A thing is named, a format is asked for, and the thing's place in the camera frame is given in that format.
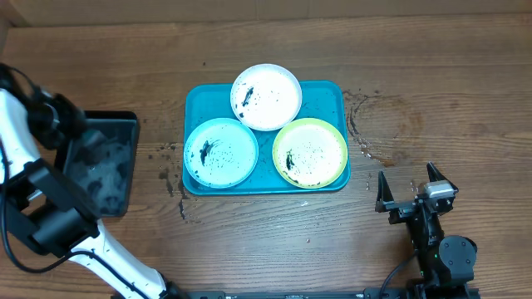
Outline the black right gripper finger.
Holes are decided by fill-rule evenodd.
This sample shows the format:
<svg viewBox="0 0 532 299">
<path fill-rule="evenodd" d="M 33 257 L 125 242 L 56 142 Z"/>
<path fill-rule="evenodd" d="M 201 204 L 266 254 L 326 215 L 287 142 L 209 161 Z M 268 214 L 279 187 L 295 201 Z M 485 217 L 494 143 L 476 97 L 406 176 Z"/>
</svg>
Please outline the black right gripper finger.
<svg viewBox="0 0 532 299">
<path fill-rule="evenodd" d="M 455 192 L 458 192 L 458 187 L 453 184 L 444 174 L 442 174 L 433 162 L 429 161 L 426 165 L 427 173 L 430 182 L 447 181 Z"/>
<path fill-rule="evenodd" d="M 375 211 L 378 213 L 384 213 L 388 211 L 394 204 L 394 198 L 389 184 L 386 180 L 385 174 L 380 171 L 378 173 L 377 181 L 377 199 L 375 205 Z"/>
</svg>

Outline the white plate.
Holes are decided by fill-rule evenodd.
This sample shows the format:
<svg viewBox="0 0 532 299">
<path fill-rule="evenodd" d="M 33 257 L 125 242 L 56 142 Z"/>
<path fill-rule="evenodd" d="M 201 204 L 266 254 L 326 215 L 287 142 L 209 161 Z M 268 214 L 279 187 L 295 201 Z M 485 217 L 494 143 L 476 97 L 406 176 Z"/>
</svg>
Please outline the white plate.
<svg viewBox="0 0 532 299">
<path fill-rule="evenodd" d="M 298 79 L 275 64 L 258 64 L 242 71 L 230 90 L 230 106 L 244 125 L 273 131 L 295 119 L 303 103 Z"/>
</svg>

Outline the light blue plate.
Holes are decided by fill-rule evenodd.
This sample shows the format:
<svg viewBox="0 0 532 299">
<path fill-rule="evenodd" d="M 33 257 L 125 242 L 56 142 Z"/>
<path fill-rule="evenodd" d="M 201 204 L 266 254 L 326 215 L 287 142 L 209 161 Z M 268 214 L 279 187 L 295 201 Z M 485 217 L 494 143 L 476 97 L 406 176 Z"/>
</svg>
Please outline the light blue plate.
<svg viewBox="0 0 532 299">
<path fill-rule="evenodd" d="M 213 189 L 227 189 L 244 182 L 258 158 L 254 133 L 230 118 L 216 118 L 199 125 L 184 147 L 184 164 L 189 175 Z"/>
</svg>

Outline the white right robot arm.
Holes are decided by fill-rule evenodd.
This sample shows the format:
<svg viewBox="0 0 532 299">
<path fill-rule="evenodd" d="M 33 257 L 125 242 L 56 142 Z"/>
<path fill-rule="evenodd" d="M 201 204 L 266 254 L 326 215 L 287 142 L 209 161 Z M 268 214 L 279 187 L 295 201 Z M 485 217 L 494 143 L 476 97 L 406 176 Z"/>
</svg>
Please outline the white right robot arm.
<svg viewBox="0 0 532 299">
<path fill-rule="evenodd" d="M 473 298 L 476 244 L 462 236 L 446 236 L 439 217 L 453 209 L 459 189 L 432 163 L 426 165 L 429 182 L 411 202 L 398 203 L 383 172 L 378 174 L 375 211 L 388 213 L 390 224 L 404 223 L 418 261 L 421 278 L 405 290 L 409 298 Z"/>
</svg>

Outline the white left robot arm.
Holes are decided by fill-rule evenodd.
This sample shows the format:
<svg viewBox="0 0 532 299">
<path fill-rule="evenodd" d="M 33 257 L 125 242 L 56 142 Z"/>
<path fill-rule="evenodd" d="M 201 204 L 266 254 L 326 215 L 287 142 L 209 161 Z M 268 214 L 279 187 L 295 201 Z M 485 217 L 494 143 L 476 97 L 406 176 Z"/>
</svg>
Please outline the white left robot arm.
<svg viewBox="0 0 532 299">
<path fill-rule="evenodd" d="M 118 298 L 183 298 L 185 292 L 128 252 L 106 229 L 126 212 L 140 125 L 130 111 L 85 111 L 1 67 L 1 239 L 16 238 L 57 264 L 77 263 Z"/>
</svg>

